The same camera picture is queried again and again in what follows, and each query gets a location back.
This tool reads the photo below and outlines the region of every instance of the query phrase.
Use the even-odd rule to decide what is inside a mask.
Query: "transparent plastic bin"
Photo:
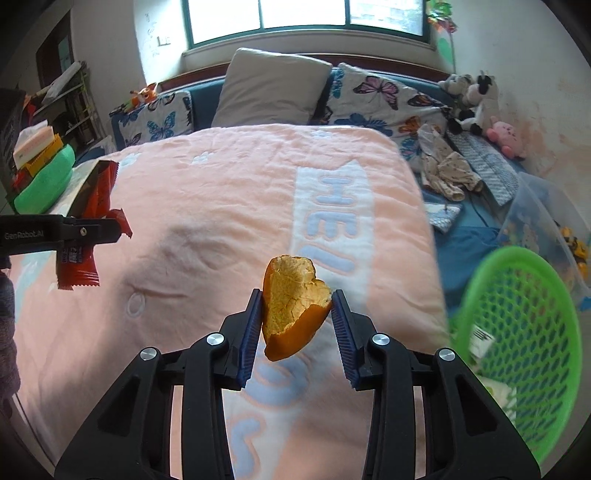
[[[558,272],[577,309],[591,309],[591,259],[587,261],[589,276],[584,280],[556,223],[570,228],[589,247],[591,229],[565,193],[552,182],[519,173],[519,189],[498,242],[520,245],[543,257]]]

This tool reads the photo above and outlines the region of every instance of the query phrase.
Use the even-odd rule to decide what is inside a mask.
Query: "pink plush toy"
[[[517,130],[495,116],[491,117],[491,124],[492,128],[486,131],[488,140],[499,145],[503,155],[508,158],[525,158],[525,148]]]

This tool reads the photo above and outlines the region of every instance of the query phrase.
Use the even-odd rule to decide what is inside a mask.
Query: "green laundry basket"
[[[453,347],[468,364],[474,326],[495,338],[477,373],[516,389],[505,413],[541,463],[579,389],[583,349],[569,292],[537,254],[500,248],[481,263],[452,320]]]

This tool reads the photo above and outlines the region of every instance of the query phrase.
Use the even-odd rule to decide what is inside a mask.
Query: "silver screw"
[[[456,354],[449,348],[444,348],[443,350],[440,350],[439,356],[442,360],[445,360],[446,362],[451,362],[456,358]]]
[[[219,345],[220,343],[223,343],[223,341],[224,337],[221,333],[212,333],[207,337],[207,342],[210,345]]]
[[[376,333],[373,337],[371,337],[371,341],[376,345],[387,345],[390,343],[390,337],[388,335],[384,335],[383,333]]]
[[[158,354],[158,352],[156,351],[155,348],[149,347],[149,348],[144,348],[140,353],[139,353],[139,357],[142,360],[152,360],[156,354]]]

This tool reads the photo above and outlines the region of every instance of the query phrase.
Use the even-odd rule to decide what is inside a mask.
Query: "green window frame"
[[[431,41],[431,35],[430,35],[431,29],[429,28],[429,23],[427,21],[427,2],[429,0],[423,0],[423,34],[422,35],[414,35],[412,33],[393,30],[390,28],[380,28],[380,27],[373,27],[371,25],[358,25],[358,24],[351,23],[350,0],[343,0],[343,2],[345,3],[345,24],[344,25],[314,25],[314,24],[310,24],[310,25],[292,25],[292,26],[287,26],[287,27],[265,28],[263,25],[261,0],[258,0],[259,24],[260,24],[259,28],[257,28],[256,30],[248,30],[248,31],[244,31],[244,32],[233,33],[230,35],[224,35],[223,37],[216,37],[216,38],[212,38],[210,40],[195,43],[193,41],[193,29],[191,27],[191,15],[189,13],[189,1],[190,0],[183,0],[184,26],[185,26],[185,31],[187,34],[187,42],[189,44],[189,49],[201,47],[203,45],[209,45],[209,44],[216,43],[216,42],[223,41],[223,40],[229,40],[231,38],[246,37],[248,35],[260,34],[260,33],[286,31],[286,30],[310,30],[310,29],[364,31],[364,32],[373,32],[373,33],[381,33],[381,34],[391,35],[393,37],[409,38],[411,40],[417,40],[417,41],[424,42],[424,43],[429,43]]]

